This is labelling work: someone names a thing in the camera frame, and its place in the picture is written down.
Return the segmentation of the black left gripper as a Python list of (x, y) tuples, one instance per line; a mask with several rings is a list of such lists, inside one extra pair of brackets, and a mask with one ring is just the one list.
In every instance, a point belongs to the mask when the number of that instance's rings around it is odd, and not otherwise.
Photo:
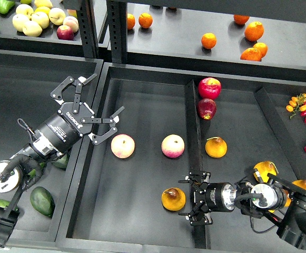
[[(96, 77), (97, 74), (92, 74), (88, 78), (81, 76), (78, 79), (68, 76), (51, 92), (51, 98), (61, 107), (35, 131), (38, 138), (50, 144), (50, 150), (65, 153), (84, 135), (88, 135), (94, 145), (99, 145), (117, 132), (116, 124), (120, 120), (119, 114), (125, 109), (124, 106), (109, 118), (93, 118), (94, 111), (86, 103), (81, 102), (83, 86)], [(63, 92), (69, 86), (75, 87), (74, 101), (64, 102)], [(107, 124), (109, 130), (102, 135), (94, 134), (94, 124)]]

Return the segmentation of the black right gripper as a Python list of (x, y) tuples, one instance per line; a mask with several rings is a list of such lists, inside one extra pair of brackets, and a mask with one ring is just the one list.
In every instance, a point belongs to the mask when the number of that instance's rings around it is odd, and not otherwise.
[(191, 226), (211, 225), (213, 220), (209, 212), (232, 212), (235, 208), (236, 190), (228, 182), (209, 183), (211, 173), (189, 172), (178, 183), (189, 183), (194, 189), (194, 204), (190, 212), (178, 212)]

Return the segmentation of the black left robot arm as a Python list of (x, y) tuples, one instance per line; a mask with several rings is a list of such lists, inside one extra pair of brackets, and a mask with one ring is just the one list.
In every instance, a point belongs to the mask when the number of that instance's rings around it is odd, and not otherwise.
[(0, 247), (4, 247), (18, 220), (17, 204), (23, 192), (36, 184), (43, 176), (43, 164), (65, 156), (69, 149), (84, 136), (94, 145), (99, 145), (117, 132), (116, 124), (120, 107), (108, 118), (97, 118), (88, 104), (81, 101), (88, 78), (67, 77), (52, 92), (51, 98), (61, 107), (36, 129), (24, 120), (19, 125), (28, 132), (30, 142), (8, 160), (0, 161), (0, 193), (15, 191), (8, 206), (0, 207)]

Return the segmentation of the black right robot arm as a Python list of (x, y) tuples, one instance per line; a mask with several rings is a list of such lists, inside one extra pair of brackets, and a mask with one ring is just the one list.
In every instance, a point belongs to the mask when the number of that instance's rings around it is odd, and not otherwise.
[(211, 174), (192, 172), (182, 180), (190, 184), (192, 209), (183, 216), (192, 226), (210, 225), (212, 212), (240, 209), (251, 218), (265, 217), (277, 227), (277, 235), (306, 250), (306, 190), (271, 173), (257, 184), (241, 179), (235, 184), (210, 182)]

